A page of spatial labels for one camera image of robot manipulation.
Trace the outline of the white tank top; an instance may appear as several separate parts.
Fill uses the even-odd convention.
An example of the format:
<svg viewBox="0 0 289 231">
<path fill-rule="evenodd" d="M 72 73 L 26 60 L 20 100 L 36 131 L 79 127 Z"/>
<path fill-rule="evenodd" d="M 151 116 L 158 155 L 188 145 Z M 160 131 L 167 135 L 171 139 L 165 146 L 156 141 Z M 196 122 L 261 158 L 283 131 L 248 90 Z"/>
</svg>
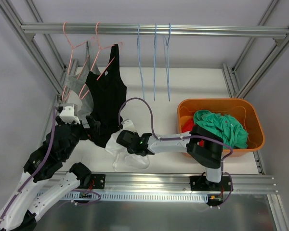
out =
<svg viewBox="0 0 289 231">
<path fill-rule="evenodd" d="M 114 157 L 113 170 L 115 172 L 136 172 L 148 169 L 150 165 L 148 156 L 130 154 L 125 147 L 116 142 L 121 131 L 123 130 L 113 133 L 105 146 L 105 150 Z"/>
</svg>

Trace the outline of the black tank top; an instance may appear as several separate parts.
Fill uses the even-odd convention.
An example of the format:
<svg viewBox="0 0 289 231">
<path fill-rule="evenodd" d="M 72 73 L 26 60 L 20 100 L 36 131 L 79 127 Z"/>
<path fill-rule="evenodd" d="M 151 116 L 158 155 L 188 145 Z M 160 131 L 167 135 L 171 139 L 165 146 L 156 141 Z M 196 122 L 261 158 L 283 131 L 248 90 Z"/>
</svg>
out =
<svg viewBox="0 0 289 231">
<path fill-rule="evenodd" d="M 90 116 L 101 122 L 100 140 L 94 142 L 99 147 L 105 147 L 110 136 L 119 131 L 119 109 L 126 101 L 127 87 L 123 83 L 119 69 L 119 46 L 111 47 L 109 66 L 102 74 L 89 72 L 86 85 L 92 95 L 94 107 Z"/>
</svg>

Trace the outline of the red tank top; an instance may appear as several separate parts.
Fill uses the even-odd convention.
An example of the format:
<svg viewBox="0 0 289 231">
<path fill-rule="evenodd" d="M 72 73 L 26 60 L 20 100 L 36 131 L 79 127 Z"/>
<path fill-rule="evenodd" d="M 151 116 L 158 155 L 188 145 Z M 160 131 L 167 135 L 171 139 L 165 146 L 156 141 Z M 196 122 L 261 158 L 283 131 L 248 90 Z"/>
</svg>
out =
<svg viewBox="0 0 289 231">
<path fill-rule="evenodd" d="M 192 128 L 194 127 L 194 125 L 195 125 L 195 124 L 194 124 L 193 118 L 187 120 L 187 122 L 182 126 L 182 133 L 191 131 Z M 199 142 L 198 142 L 198 145 L 199 145 L 200 147 L 203 147 L 203 146 L 204 146 L 204 140 L 199 141 Z"/>
</svg>

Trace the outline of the blue hanger of red top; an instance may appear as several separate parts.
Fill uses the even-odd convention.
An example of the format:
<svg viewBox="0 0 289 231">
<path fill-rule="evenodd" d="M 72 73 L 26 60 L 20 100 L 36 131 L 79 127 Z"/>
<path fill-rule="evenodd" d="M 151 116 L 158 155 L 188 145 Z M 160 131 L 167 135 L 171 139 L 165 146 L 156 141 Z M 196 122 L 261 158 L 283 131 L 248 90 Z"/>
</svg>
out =
<svg viewBox="0 0 289 231">
<path fill-rule="evenodd" d="M 168 101 L 171 101 L 171 92 L 170 92 L 170 62 L 169 62 L 169 43 L 171 38 L 171 24 L 169 24 L 169 33 L 168 37 L 163 37 L 163 49 L 164 49 L 164 60 L 166 64 L 166 83 L 167 83 L 167 95 Z"/>
</svg>

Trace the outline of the green tank top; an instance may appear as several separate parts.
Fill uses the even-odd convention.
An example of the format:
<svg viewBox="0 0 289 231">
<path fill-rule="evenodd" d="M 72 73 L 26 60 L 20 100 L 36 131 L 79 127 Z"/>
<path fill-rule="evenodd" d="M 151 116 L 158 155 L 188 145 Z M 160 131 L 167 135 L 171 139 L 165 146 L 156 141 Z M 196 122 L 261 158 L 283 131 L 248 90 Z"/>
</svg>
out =
<svg viewBox="0 0 289 231">
<path fill-rule="evenodd" d="M 198 110 L 194 113 L 193 121 L 209 132 L 222 138 L 223 142 L 233 149 L 247 149 L 248 133 L 231 115 L 213 113 L 209 110 Z"/>
</svg>

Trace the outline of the blue hanger of white top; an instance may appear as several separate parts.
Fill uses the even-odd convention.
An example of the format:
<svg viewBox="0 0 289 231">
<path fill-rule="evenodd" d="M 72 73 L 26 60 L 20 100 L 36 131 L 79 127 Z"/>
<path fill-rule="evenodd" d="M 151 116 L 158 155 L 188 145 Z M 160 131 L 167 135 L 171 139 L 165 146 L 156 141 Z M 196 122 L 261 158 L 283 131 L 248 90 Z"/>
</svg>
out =
<svg viewBox="0 0 289 231">
<path fill-rule="evenodd" d="M 144 86 L 144 79 L 143 79 L 142 66 L 141 66 L 140 24 L 137 25 L 137 57 L 138 57 L 138 67 L 139 67 L 140 81 L 141 81 L 141 87 L 142 87 L 142 96 L 143 96 L 143 100 L 145 100 L 145 86 Z"/>
</svg>

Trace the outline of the blue hanger of green top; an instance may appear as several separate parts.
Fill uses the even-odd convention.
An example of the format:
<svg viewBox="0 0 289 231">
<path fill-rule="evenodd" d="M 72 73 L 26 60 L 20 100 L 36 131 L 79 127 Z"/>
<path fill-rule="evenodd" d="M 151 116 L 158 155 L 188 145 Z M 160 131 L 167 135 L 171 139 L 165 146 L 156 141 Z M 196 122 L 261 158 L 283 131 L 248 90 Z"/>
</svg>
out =
<svg viewBox="0 0 289 231">
<path fill-rule="evenodd" d="M 153 57 L 153 99 L 156 101 L 156 64 L 157 64 L 157 24 L 154 29 L 154 57 Z"/>
</svg>

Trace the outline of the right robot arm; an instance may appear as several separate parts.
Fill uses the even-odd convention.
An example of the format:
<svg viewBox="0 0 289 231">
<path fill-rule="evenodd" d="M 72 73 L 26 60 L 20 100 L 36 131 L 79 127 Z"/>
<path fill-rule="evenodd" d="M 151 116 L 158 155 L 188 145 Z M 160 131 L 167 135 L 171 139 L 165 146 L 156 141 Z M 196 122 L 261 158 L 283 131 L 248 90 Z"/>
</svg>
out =
<svg viewBox="0 0 289 231">
<path fill-rule="evenodd" d="M 205 167 L 205 184 L 209 190 L 216 191 L 223 185 L 223 140 L 200 126 L 194 126 L 185 133 L 159 137 L 152 133 L 139 135 L 137 132 L 123 130 L 116 143 L 125 147 L 128 153 L 140 156 L 163 152 L 187 153 Z"/>
</svg>

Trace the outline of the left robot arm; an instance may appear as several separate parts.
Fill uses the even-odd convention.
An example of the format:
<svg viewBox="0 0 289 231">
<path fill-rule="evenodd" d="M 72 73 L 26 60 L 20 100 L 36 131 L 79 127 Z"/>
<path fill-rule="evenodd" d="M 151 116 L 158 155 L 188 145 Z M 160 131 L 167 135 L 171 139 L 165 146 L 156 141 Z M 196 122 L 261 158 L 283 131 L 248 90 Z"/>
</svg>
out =
<svg viewBox="0 0 289 231">
<path fill-rule="evenodd" d="M 58 183 L 37 196 L 71 156 L 79 141 L 87 138 L 82 123 L 56 123 L 53 119 L 51 132 L 41 147 L 29 156 L 16 189 L 0 210 L 0 231 L 33 230 L 46 212 L 68 192 L 89 186 L 92 172 L 79 162 L 73 164 Z"/>
</svg>

